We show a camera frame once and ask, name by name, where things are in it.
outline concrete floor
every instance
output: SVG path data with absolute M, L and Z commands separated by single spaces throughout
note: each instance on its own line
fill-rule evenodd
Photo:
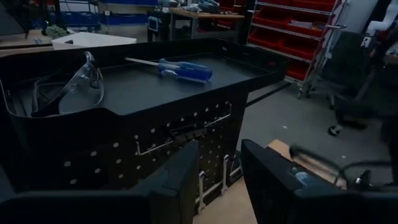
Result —
M 281 84 L 283 82 L 254 91 L 248 100 L 261 96 Z M 326 98 L 316 96 L 298 100 L 297 91 L 298 88 L 291 85 L 248 107 L 240 139 L 248 138 L 262 146 L 268 145 L 274 139 L 288 145 L 298 144 L 327 157 L 339 166 L 366 159 L 389 160 L 388 148 L 380 141 L 379 122 L 372 121 L 364 131 L 344 129 L 339 136 L 330 136 L 327 129 L 336 121 L 334 112 L 328 109 Z M 348 175 L 354 178 L 364 170 L 353 169 L 348 171 Z M 390 182 L 392 179 L 390 169 L 371 170 L 375 183 Z

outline red storage bin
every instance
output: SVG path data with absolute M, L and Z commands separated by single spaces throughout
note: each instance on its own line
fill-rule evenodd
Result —
M 281 11 L 274 7 L 262 7 L 254 17 L 253 22 L 265 26 L 285 29 L 287 23 L 290 21 L 290 16 L 287 14 L 290 11 Z
M 279 50 L 283 42 L 284 36 L 280 32 L 265 29 L 255 29 L 249 35 L 249 42 L 261 47 Z
M 290 61 L 287 66 L 287 76 L 304 81 L 310 65 L 296 60 Z
M 271 4 L 280 4 L 284 6 L 289 6 L 291 3 L 291 0 L 259 0 L 259 2 L 266 2 L 266 3 L 271 3 Z
M 335 2 L 336 0 L 292 0 L 292 6 L 331 12 L 335 6 Z
M 319 41 L 291 36 L 281 43 L 280 51 L 307 60 L 312 60 Z
M 234 0 L 220 0 L 218 3 L 220 4 L 221 11 L 234 11 Z
M 329 25 L 333 23 L 334 15 L 332 19 L 329 21 Z M 291 17 L 291 20 L 300 21 L 300 22 L 312 22 L 314 25 L 322 25 L 325 26 L 328 22 L 328 16 L 318 15 L 318 14 L 304 14 L 304 13 L 296 13 Z M 321 29 L 309 29 L 305 27 L 293 26 L 290 25 L 290 21 L 288 21 L 286 25 L 286 30 L 292 32 L 298 32 L 305 35 L 310 35 L 314 37 L 322 37 L 323 30 Z

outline black cable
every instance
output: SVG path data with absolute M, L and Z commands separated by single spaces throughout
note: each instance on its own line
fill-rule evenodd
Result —
M 249 107 L 249 106 L 251 106 L 251 105 L 257 103 L 257 102 L 259 102 L 259 101 L 261 101 L 261 100 L 267 98 L 268 96 L 271 96 L 271 95 L 273 95 L 273 94 L 275 94 L 275 93 L 277 93 L 277 92 L 283 90 L 284 88 L 289 87 L 290 85 L 291 85 L 291 83 L 285 83 L 284 85 L 282 85 L 282 86 L 276 88 L 275 90 L 272 90 L 272 91 L 270 91 L 270 92 L 268 92 L 268 93 L 266 93 L 266 94 L 264 94 L 264 95 L 262 95 L 262 96 L 257 97 L 256 99 L 251 100 L 250 102 L 246 103 L 246 107 Z
M 351 164 L 345 165 L 338 171 L 338 176 L 335 179 L 335 183 L 340 175 L 345 177 L 345 171 L 352 168 L 352 167 L 364 167 L 364 166 L 374 166 L 374 167 L 391 167 L 391 161 L 360 161 L 360 162 L 353 162 Z
M 322 156 L 319 156 L 318 154 L 315 154 L 314 152 L 309 151 L 308 149 L 304 149 L 300 146 L 291 146 L 289 149 L 289 153 L 292 159 L 294 158 L 299 158 L 300 160 L 306 162 L 307 164 L 316 167 L 319 170 L 322 170 L 323 172 L 329 173 L 331 175 L 335 175 L 333 173 L 331 173 L 329 170 L 325 170 L 324 168 L 311 163 L 310 161 L 308 161 L 308 159 L 304 158 L 303 155 L 306 155 L 312 159 L 315 159 L 316 161 L 321 162 L 322 164 L 335 169 L 338 171 L 337 176 L 335 178 L 335 181 L 333 182 L 334 185 L 337 184 L 337 181 L 339 178 L 342 178 L 346 181 L 347 187 L 349 187 L 351 185 L 351 181 L 348 180 L 345 172 L 346 170 L 352 168 L 352 167 L 365 167 L 365 166 L 374 166 L 374 167 L 391 167 L 392 163 L 391 161 L 374 161 L 374 160 L 367 160 L 367 161 L 360 161 L 360 162 L 353 162 L 350 163 L 348 165 L 343 166 L 342 168 L 340 166 L 338 166 L 337 164 L 335 164 L 333 161 L 326 159 Z

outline pegboard hook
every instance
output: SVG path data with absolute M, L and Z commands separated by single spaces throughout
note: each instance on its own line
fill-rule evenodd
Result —
M 206 173 L 204 171 L 199 172 L 199 207 L 198 207 L 198 214 L 206 208 L 206 204 L 203 201 L 203 179 L 206 178 Z
M 223 161 L 223 187 L 221 188 L 221 195 L 224 195 L 228 190 L 228 186 L 226 185 L 226 163 L 229 161 L 229 155 L 224 156 Z

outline black pegboard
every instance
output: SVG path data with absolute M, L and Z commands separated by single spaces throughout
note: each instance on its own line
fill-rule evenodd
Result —
M 51 160 L 48 156 L 33 157 L 30 165 L 35 172 L 25 181 L 24 190 L 129 189 L 157 170 L 188 141 L 196 139 L 200 145 L 200 170 L 207 176 L 203 186 L 206 191 L 222 181 L 224 156 L 234 155 L 244 100 L 244 97 L 215 100 L 161 123 L 124 129 L 105 143 L 95 144 L 93 139 L 92 147 L 67 150 Z

